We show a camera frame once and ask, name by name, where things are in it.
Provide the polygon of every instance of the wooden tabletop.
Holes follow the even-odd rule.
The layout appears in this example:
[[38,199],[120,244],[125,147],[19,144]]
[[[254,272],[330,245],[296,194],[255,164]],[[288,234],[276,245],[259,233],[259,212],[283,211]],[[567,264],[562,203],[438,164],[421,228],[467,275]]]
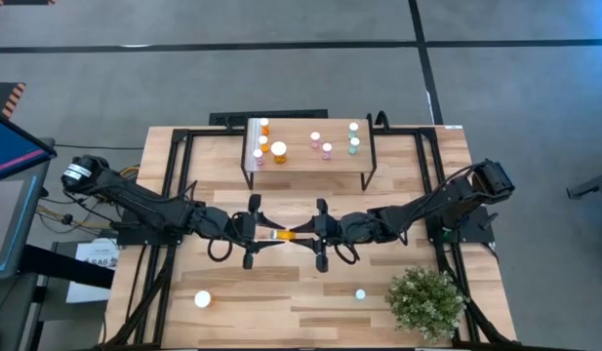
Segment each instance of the wooden tabletop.
[[[357,137],[359,147],[355,155],[348,153],[348,125],[359,126]],[[259,118],[249,119],[244,168],[247,172],[355,172],[368,173],[372,170],[370,148],[370,128],[366,119],[301,119],[271,118],[268,144],[282,141],[287,146],[287,161],[279,165],[274,162],[272,152],[264,155],[264,164],[258,166],[253,151],[260,148],[258,138],[261,136]],[[320,133],[321,142],[329,142],[333,146],[330,160],[322,159],[321,149],[311,148],[309,136],[313,132]]]
[[[138,184],[153,191],[162,189],[172,130],[154,127],[148,133]],[[462,129],[437,127],[437,134],[446,175],[471,163]],[[199,180],[196,199],[229,213],[246,210],[252,192],[246,189],[238,167],[241,143],[240,136],[199,136],[194,140],[188,181]],[[261,209],[272,220],[292,227],[316,215],[317,198],[326,199],[331,214],[339,217],[371,207],[404,204],[421,196],[414,139],[376,136],[376,149],[379,167],[365,193],[359,188],[357,174],[264,173],[256,179],[254,190],[262,196]],[[432,162],[428,166],[434,175]],[[258,236],[266,238],[268,231],[261,230]],[[340,261],[329,249],[330,270],[319,273],[314,254],[291,243],[263,250],[255,257],[254,269],[243,270],[242,250],[234,250],[226,262],[215,263],[206,256],[207,241],[186,236],[177,252],[163,347],[426,345],[418,332],[394,329],[394,317],[383,301],[389,279],[403,274],[405,267],[436,267],[422,221],[414,223],[409,237],[408,247],[399,242],[357,246],[361,261],[354,266]],[[221,254],[224,245],[216,249],[220,251],[215,254]],[[496,260],[481,245],[463,244],[462,250],[472,297],[500,332],[514,338]],[[125,321],[139,253],[140,247],[130,247],[119,255],[106,311],[108,335],[114,335]],[[147,256],[148,250],[135,301],[140,300]],[[162,251],[158,267],[164,256]],[[364,300],[354,298],[357,289],[366,291]],[[193,298],[200,290],[213,295],[212,307],[196,308]],[[152,338],[157,302],[152,306],[145,340]],[[448,340],[439,343],[448,344]]]

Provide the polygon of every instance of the white bottle cap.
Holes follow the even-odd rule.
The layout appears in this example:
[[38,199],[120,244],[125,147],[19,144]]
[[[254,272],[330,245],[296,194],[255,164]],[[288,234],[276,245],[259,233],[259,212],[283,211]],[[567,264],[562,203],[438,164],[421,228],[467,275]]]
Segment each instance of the white bottle cap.
[[358,291],[355,292],[355,298],[357,298],[357,299],[366,298],[366,292],[363,289],[359,289]]
[[275,141],[272,143],[272,146],[270,146],[270,150],[272,151],[273,155],[281,156],[285,155],[285,152],[288,150],[288,146],[286,146],[283,141]]
[[205,308],[205,307],[209,306],[211,302],[212,302],[212,296],[210,295],[209,292],[200,291],[200,292],[197,292],[196,295],[194,296],[194,304],[196,304],[196,307]]

